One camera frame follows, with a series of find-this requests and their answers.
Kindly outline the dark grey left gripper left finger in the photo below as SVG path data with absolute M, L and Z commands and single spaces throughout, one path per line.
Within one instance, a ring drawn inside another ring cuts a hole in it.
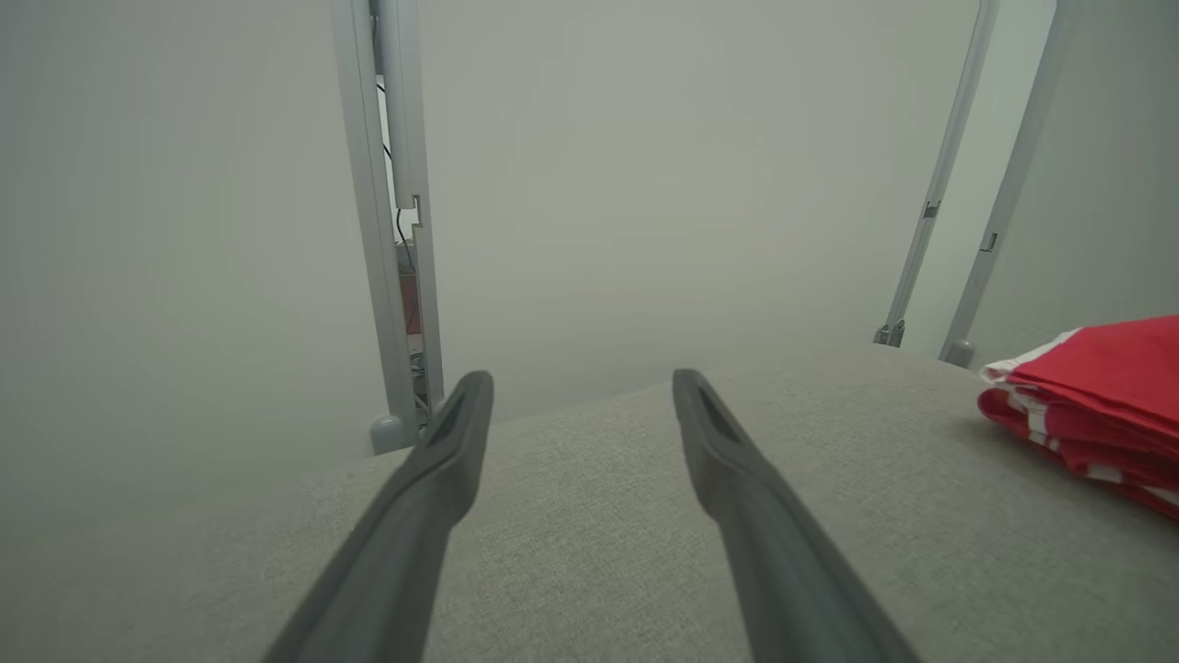
M 493 403 L 488 372 L 461 378 L 299 600 L 268 662 L 422 658 L 448 538 L 479 492 Z

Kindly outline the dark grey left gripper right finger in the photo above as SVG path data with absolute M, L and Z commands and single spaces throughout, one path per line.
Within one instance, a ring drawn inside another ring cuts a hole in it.
M 917 654 L 784 477 L 693 369 L 672 396 L 696 499 L 717 524 L 757 662 L 915 662 Z

